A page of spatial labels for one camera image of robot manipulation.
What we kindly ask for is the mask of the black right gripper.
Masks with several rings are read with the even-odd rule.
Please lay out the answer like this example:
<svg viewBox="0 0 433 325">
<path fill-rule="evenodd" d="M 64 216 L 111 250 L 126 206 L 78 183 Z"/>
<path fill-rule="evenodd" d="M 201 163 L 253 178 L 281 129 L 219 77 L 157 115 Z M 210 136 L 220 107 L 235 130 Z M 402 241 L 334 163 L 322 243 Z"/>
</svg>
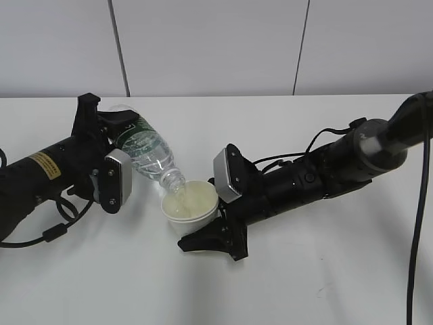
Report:
<svg viewBox="0 0 433 325">
<path fill-rule="evenodd" d="M 234 144 L 227 144 L 229 174 L 236 190 L 242 194 L 227 204 L 221 201 L 222 218 L 182 237 L 177 245 L 183 252 L 216 251 L 228 253 L 234 261 L 248 256 L 247 227 L 266 215 L 263 173 L 244 158 Z"/>
</svg>

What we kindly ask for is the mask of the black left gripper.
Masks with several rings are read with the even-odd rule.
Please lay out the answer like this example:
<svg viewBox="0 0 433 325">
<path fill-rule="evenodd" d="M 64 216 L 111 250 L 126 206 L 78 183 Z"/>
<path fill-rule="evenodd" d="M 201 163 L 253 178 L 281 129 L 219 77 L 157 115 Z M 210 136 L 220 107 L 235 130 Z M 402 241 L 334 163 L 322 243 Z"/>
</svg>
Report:
<svg viewBox="0 0 433 325">
<path fill-rule="evenodd" d="M 107 133 L 120 133 L 139 119 L 139 114 L 133 110 L 99 111 L 97 115 L 100 101 L 101 98 L 92 93 L 77 97 L 77 110 L 66 148 L 66 179 L 73 187 L 70 193 L 96 203 L 100 203 L 99 177 L 110 147 L 103 128 Z"/>
</svg>

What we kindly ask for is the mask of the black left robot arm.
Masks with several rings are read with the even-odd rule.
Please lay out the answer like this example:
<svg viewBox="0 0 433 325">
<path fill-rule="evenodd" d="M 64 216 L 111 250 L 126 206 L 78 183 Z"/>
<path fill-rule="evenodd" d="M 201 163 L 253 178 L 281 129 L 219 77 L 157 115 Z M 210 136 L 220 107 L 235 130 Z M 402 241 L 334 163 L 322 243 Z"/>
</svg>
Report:
<svg viewBox="0 0 433 325">
<path fill-rule="evenodd" d="M 70 137 L 10 165 L 1 155 L 1 247 L 24 248 L 51 242 L 66 234 L 97 203 L 116 214 L 132 192 L 130 156 L 115 144 L 121 131 L 137 122 L 131 110 L 100 112 L 100 97 L 77 99 Z M 34 240 L 5 239 L 37 206 L 52 200 L 64 218 Z"/>
</svg>

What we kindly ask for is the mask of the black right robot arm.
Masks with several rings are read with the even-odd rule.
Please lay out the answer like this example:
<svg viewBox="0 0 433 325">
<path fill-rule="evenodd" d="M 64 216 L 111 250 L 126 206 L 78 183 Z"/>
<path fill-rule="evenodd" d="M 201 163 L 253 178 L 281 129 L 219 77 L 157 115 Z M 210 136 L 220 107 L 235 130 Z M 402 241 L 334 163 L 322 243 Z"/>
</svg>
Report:
<svg viewBox="0 0 433 325">
<path fill-rule="evenodd" d="M 359 190 L 399 168 L 410 147 L 432 138 L 432 93 L 408 97 L 388 120 L 360 118 L 338 140 L 275 158 L 258 169 L 233 144 L 214 158 L 220 215 L 178 242 L 185 252 L 248 256 L 247 228 L 312 202 Z"/>
</svg>

